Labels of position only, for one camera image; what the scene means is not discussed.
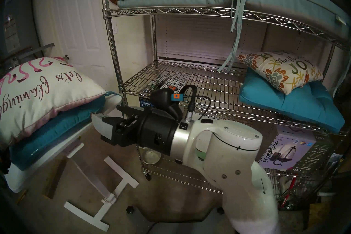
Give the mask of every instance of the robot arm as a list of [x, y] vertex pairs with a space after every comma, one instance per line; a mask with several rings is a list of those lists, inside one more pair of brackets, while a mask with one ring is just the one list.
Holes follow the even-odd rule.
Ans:
[[[113, 145], [148, 147], [199, 171], [210, 184], [223, 190], [222, 207], [240, 234], [280, 233], [272, 184], [254, 161], [262, 142], [261, 133], [234, 121], [193, 121], [189, 119], [191, 114], [182, 119], [181, 111], [176, 109], [178, 104], [171, 102], [170, 95], [168, 90], [151, 95], [151, 102], [156, 107], [161, 104], [162, 110], [116, 106], [129, 117], [127, 120], [92, 114], [93, 125], [101, 138]], [[201, 161], [195, 145], [198, 135], [206, 130], [212, 134], [206, 158]]]

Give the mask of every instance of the white pillow with pink text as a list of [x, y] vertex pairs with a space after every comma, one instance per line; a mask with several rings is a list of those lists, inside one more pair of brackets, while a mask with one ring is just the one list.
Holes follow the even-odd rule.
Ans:
[[21, 64], [0, 80], [0, 142], [8, 146], [29, 137], [60, 111], [89, 103], [104, 93], [60, 57]]

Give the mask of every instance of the white metal stand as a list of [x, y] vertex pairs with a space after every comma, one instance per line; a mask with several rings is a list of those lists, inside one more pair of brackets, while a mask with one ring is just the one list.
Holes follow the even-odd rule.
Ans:
[[104, 161], [123, 178], [114, 190], [114, 192], [110, 193], [108, 189], [99, 180], [99, 178], [95, 175], [93, 169], [85, 162], [83, 156], [79, 153], [76, 154], [77, 151], [83, 147], [83, 145], [84, 144], [80, 142], [80, 140], [76, 140], [76, 143], [73, 144], [73, 148], [72, 146], [70, 146], [70, 149], [64, 150], [64, 152], [68, 158], [71, 158], [73, 160], [77, 168], [87, 178], [87, 180], [98, 190], [99, 193], [103, 195], [103, 206], [100, 208], [100, 210], [94, 217], [90, 216], [89, 214], [86, 214], [85, 212], [81, 211], [69, 202], [66, 202], [64, 207], [71, 211], [73, 214], [83, 219], [84, 221], [92, 224], [93, 226], [96, 226], [97, 228], [103, 231], [107, 231], [110, 226], [101, 222], [102, 218], [108, 212], [110, 207], [116, 202], [118, 196], [121, 194], [121, 192], [124, 190], [128, 183], [133, 188], [136, 188], [139, 185], [139, 183], [108, 156], [104, 159]]

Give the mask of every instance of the white door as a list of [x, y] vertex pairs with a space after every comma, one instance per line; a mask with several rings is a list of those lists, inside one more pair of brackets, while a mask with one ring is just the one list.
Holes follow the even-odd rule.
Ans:
[[51, 1], [56, 30], [69, 63], [106, 91], [117, 91], [101, 0]]

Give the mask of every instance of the caster wheel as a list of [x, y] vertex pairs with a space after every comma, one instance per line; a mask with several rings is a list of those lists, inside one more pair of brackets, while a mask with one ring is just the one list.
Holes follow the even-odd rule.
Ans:
[[147, 174], [145, 175], [145, 178], [147, 179], [147, 181], [150, 181], [150, 180], [151, 180], [151, 175], [150, 175], [150, 173], [147, 173]]
[[133, 208], [133, 206], [128, 206], [127, 209], [126, 209], [126, 212], [127, 212], [128, 214], [133, 214], [133, 213], [134, 213], [134, 208]]
[[222, 207], [217, 208], [217, 214], [218, 215], [223, 215], [224, 214], [224, 209]]

